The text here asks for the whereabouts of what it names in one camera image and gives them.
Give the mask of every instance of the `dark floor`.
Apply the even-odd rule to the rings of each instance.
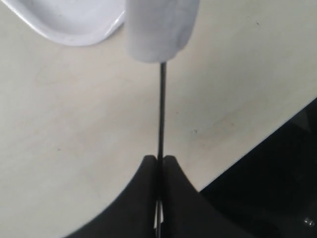
[[[317,102],[201,194],[259,238],[317,238]]]

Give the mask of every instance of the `white cylindrical object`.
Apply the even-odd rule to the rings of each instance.
[[[142,62],[165,62],[183,49],[195,25],[199,0],[127,0],[129,54]]]

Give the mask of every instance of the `table surface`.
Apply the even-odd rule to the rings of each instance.
[[[314,0],[202,0],[168,64],[165,139],[197,189],[317,96],[316,11]],[[156,154],[159,66],[127,55],[124,27],[71,48],[1,3],[0,16],[0,237],[61,237]]]

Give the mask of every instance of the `thin black rod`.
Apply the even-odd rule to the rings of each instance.
[[[166,62],[160,64],[160,87],[159,87],[159,132],[158,132],[158,205],[157,205],[157,238],[161,238],[161,168],[164,151],[164,126],[165,126],[165,95],[166,95]]]

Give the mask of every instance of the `white plate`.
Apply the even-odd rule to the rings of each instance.
[[[69,46],[106,39],[124,21],[125,0],[2,0],[42,36]]]

